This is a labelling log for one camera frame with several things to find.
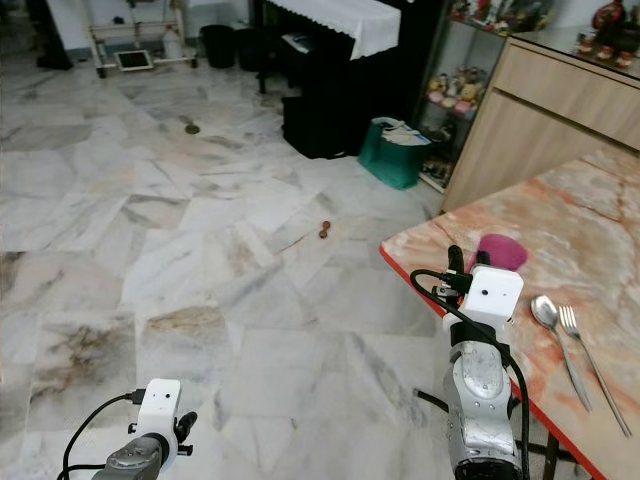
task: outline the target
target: red table edge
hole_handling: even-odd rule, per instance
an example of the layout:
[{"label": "red table edge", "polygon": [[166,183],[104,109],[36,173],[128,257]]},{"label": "red table edge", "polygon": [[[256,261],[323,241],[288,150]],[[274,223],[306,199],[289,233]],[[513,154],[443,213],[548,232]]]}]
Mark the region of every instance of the red table edge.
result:
[{"label": "red table edge", "polygon": [[[435,303],[433,303],[431,300],[429,300],[427,297],[425,297],[424,295],[422,295],[420,292],[418,292],[415,287],[413,285],[411,285],[411,279],[409,278],[409,273],[407,273],[405,270],[402,269],[402,267],[385,251],[384,249],[384,244],[381,243],[380,244],[380,248],[378,248],[378,251],[380,252],[380,255],[382,255],[382,258],[384,258],[384,260],[391,266],[391,268],[393,268],[396,273],[398,275],[400,275],[405,282],[407,282],[409,284],[409,286],[411,288],[413,288],[413,290],[441,317],[444,316],[445,311],[442,309],[442,307],[440,307],[439,305],[436,305]],[[522,395],[520,393],[520,389],[518,388],[518,385],[515,384],[513,381],[511,381],[511,389],[513,390],[513,392],[516,394],[516,396],[520,399],[522,399]],[[533,413],[533,415],[538,419],[538,421],[540,423],[542,423],[542,425],[545,426],[545,428],[551,432],[551,434],[556,437],[556,439],[566,447],[566,449],[569,451],[569,453],[571,453],[571,455],[573,455],[575,457],[575,459],[580,463],[580,465],[582,465],[585,470],[587,470],[587,472],[596,480],[607,480],[607,477],[605,477],[602,473],[600,473],[600,471],[596,468],[596,466],[591,463],[591,461],[589,461],[589,459],[587,457],[585,457],[580,450],[578,450],[578,447],[576,447],[570,440],[569,438],[562,433],[562,431],[556,426],[554,425],[554,423],[549,419],[549,417],[547,417],[544,412],[542,410],[540,410],[540,408],[538,408],[538,406],[533,403],[531,400],[529,401],[529,410],[531,411],[531,413]]]}]

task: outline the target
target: white piano cover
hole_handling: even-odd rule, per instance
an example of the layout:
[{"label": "white piano cover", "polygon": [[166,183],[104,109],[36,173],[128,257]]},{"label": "white piano cover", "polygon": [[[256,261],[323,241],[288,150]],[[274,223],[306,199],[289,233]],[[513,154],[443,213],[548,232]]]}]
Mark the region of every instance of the white piano cover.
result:
[{"label": "white piano cover", "polygon": [[355,40],[351,60],[398,45],[400,10],[376,0],[267,0]]}]

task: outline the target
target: wooden cabinet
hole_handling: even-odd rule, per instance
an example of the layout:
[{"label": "wooden cabinet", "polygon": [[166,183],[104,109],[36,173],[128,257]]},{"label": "wooden cabinet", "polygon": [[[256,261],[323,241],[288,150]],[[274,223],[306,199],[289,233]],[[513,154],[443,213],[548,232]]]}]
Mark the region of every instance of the wooden cabinet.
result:
[{"label": "wooden cabinet", "polygon": [[598,149],[637,156],[636,83],[511,39],[442,209],[451,211]]}]

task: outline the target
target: marble-pattern tabletop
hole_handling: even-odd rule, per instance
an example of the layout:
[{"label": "marble-pattern tabletop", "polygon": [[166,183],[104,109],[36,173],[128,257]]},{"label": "marble-pattern tabletop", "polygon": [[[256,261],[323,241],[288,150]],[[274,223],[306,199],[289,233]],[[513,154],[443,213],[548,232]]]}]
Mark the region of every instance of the marble-pattern tabletop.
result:
[{"label": "marble-pattern tabletop", "polygon": [[[504,335],[522,368],[531,410],[594,478],[637,478],[640,452],[640,164],[598,151],[395,235],[381,245],[405,279],[417,268],[446,269],[447,248],[465,260],[480,238],[499,233],[528,251],[524,290]],[[562,327],[593,412],[578,399],[562,352],[529,303],[544,293],[573,305],[627,424],[625,438],[579,343]]]}]

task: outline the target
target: green bag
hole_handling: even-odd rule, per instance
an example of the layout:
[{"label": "green bag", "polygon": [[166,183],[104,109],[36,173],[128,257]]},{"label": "green bag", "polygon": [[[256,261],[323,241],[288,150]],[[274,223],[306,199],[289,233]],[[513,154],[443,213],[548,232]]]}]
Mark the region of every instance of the green bag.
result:
[{"label": "green bag", "polygon": [[[386,130],[416,137],[416,145],[400,145],[383,137]],[[412,130],[404,122],[378,117],[371,120],[358,162],[390,187],[404,190],[418,182],[418,174],[427,154],[430,141]]]}]

